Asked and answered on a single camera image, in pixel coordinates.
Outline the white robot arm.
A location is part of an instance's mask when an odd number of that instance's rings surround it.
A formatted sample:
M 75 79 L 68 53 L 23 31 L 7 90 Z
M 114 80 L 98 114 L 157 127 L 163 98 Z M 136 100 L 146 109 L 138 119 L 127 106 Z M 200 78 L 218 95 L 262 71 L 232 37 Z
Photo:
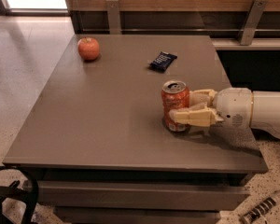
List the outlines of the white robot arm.
M 172 109 L 172 121 L 197 127 L 257 129 L 280 139 L 280 92 L 227 88 L 189 93 L 189 107 Z

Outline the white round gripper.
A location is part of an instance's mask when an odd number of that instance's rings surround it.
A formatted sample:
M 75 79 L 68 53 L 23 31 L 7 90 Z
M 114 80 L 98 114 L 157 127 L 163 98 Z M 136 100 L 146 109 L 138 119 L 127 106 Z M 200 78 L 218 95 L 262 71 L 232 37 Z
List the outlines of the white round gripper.
M 189 92 L 187 108 L 172 109 L 169 117 L 176 123 L 197 127 L 246 129 L 253 104 L 252 91 L 247 88 L 227 88 L 218 94 L 212 89 Z

